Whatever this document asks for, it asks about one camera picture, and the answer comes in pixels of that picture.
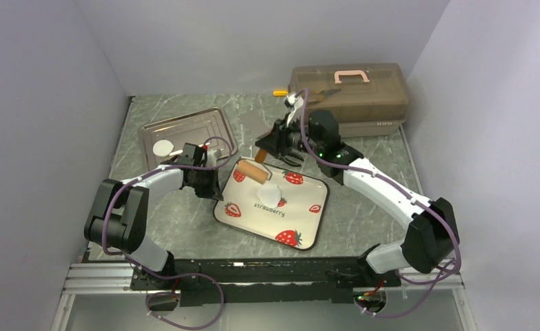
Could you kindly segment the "strawberry pattern white tray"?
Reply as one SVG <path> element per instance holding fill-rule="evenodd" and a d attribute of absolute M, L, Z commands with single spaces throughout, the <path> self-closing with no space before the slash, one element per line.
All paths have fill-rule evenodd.
<path fill-rule="evenodd" d="M 262 185 L 232 167 L 222 190 L 223 201 L 214 207 L 219 223 L 307 251 L 315 246 L 330 189 L 326 182 L 264 163 L 270 183 L 281 189 L 276 208 L 264 206 L 257 190 Z"/>

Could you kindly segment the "wooden rolling pin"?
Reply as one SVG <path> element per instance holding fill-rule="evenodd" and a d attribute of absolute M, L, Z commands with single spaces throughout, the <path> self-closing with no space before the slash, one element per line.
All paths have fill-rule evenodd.
<path fill-rule="evenodd" d="M 263 162 L 268 153 L 265 150 L 259 150 L 252 159 L 240 159 L 237 162 L 237 170 L 246 177 L 256 181 L 259 184 L 265 184 L 271 179 L 271 172 L 266 170 Z"/>

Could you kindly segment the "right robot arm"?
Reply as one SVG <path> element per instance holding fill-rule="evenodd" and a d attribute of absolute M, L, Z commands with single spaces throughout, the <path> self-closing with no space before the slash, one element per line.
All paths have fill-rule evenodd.
<path fill-rule="evenodd" d="M 316 110 L 306 122 L 286 115 L 255 144 L 276 159 L 307 152 L 325 176 L 376 203 L 406 231 L 404 238 L 363 253 L 357 268 L 362 284 L 374 286 L 384 273 L 403 268 L 429 274 L 456 250 L 459 238 L 450 202 L 414 193 L 382 173 L 342 141 L 330 111 Z"/>

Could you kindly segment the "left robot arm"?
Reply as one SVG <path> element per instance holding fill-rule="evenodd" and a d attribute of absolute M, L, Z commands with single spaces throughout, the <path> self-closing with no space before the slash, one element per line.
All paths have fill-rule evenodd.
<path fill-rule="evenodd" d="M 156 244 L 147 234 L 150 204 L 164 195 L 192 188 L 197 197 L 223 200 L 219 185 L 222 151 L 185 143 L 154 170 L 117 181 L 103 180 L 97 189 L 84 230 L 84 237 L 105 254 L 121 255 L 148 272 L 157 289 L 169 288 L 175 280 L 173 253 Z"/>

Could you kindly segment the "white dough ball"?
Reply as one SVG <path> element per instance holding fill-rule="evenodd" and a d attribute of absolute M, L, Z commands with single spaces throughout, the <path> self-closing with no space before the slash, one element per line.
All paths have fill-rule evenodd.
<path fill-rule="evenodd" d="M 260 202 L 269 208 L 276 208 L 281 201 L 281 189 L 277 184 L 266 181 L 257 190 Z"/>

